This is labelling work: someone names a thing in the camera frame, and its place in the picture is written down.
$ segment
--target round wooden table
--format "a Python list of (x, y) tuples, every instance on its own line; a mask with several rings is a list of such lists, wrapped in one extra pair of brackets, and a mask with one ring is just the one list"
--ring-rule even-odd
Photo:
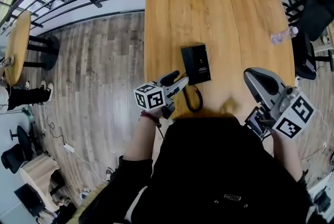
[[(14, 64), (5, 70), (7, 83), (15, 85), (20, 78), (23, 67), (40, 67), (50, 70), (54, 67), (59, 54), (59, 41), (55, 36), (47, 39), (30, 36), (31, 14), (24, 11), (16, 20), (7, 43), (5, 58), (12, 55)], [(30, 44), (29, 41), (39, 42), (45, 46)], [(25, 62), (27, 50), (42, 52), (41, 62)]]

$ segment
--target black strap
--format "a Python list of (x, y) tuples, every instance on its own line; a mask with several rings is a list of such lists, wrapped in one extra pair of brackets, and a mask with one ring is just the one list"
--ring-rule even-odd
[(183, 91), (183, 95), (184, 95), (184, 98), (186, 100), (186, 104), (187, 104), (188, 109), (193, 113), (197, 113), (203, 108), (203, 97), (202, 97), (202, 94), (200, 93), (199, 89), (195, 85), (194, 85), (194, 87), (196, 88), (196, 94), (197, 94), (198, 100), (199, 100), (199, 106), (195, 109), (192, 108), (192, 106), (190, 104), (189, 96), (188, 96), (186, 88), (184, 87), (182, 91)]

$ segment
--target sleeve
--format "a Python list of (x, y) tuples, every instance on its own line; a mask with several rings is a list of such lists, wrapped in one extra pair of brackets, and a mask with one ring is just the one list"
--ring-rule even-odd
[(110, 183), (85, 209), (79, 218), (79, 223), (103, 223), (106, 220), (108, 223), (122, 223), (139, 191), (149, 184), (152, 163), (151, 159), (127, 161), (121, 156)]
[(304, 175), (297, 182), (297, 185), (298, 185), (298, 188), (300, 188), (302, 195), (305, 197), (305, 200), (307, 200), (308, 208), (307, 208), (305, 223), (306, 224), (327, 223), (327, 221), (322, 217), (322, 215), (319, 214), (318, 207), (313, 203), (312, 198), (307, 191), (307, 184), (306, 184)]

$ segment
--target black box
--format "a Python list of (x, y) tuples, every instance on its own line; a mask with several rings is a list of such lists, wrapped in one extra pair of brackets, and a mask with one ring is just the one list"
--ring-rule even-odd
[(205, 44), (184, 47), (181, 52), (190, 86), (211, 80)]

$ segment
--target bottle cap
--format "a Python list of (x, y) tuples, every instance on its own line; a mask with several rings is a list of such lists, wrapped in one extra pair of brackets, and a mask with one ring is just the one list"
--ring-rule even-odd
[(298, 34), (298, 28), (297, 28), (296, 26), (294, 26), (294, 27), (292, 28), (292, 32), (293, 32), (294, 34)]

